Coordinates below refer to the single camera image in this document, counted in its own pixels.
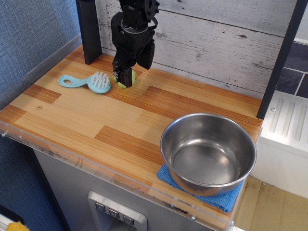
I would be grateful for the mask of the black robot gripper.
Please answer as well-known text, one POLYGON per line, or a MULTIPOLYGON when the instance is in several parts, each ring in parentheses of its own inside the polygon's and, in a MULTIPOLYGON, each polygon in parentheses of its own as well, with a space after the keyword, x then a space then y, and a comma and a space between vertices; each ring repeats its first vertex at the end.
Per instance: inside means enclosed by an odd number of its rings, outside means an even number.
POLYGON ((135 64, 150 69, 154 58, 155 13, 141 11, 118 12, 112 17, 112 43, 116 55, 112 62, 113 72, 120 87, 131 87, 132 67, 135 64))

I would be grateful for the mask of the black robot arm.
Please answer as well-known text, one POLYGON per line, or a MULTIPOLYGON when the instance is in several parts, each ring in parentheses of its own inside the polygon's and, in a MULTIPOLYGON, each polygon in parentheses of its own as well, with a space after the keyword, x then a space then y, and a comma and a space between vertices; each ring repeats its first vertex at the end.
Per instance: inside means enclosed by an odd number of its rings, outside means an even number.
POLYGON ((121 12, 111 19, 112 43, 116 55, 112 62, 113 76, 122 88, 135 81, 135 64, 150 69, 154 58, 154 35, 160 3, 156 0, 121 0, 121 12))

